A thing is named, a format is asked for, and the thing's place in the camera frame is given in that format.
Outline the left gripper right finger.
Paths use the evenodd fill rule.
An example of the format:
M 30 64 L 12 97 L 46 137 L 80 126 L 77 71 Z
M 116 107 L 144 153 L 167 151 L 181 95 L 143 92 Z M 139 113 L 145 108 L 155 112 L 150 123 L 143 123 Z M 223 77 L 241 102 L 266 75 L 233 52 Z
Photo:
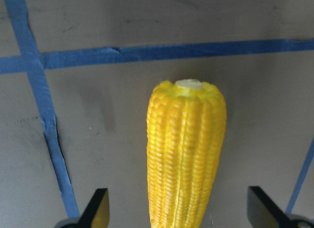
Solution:
M 259 187 L 247 190 L 247 218 L 253 228 L 292 228 L 293 223 Z

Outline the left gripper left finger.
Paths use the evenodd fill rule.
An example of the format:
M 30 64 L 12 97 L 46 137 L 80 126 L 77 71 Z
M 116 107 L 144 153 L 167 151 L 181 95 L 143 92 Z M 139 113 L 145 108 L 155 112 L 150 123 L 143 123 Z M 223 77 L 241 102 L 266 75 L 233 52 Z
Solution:
M 80 217 L 78 228 L 106 228 L 109 224 L 108 189 L 97 189 Z

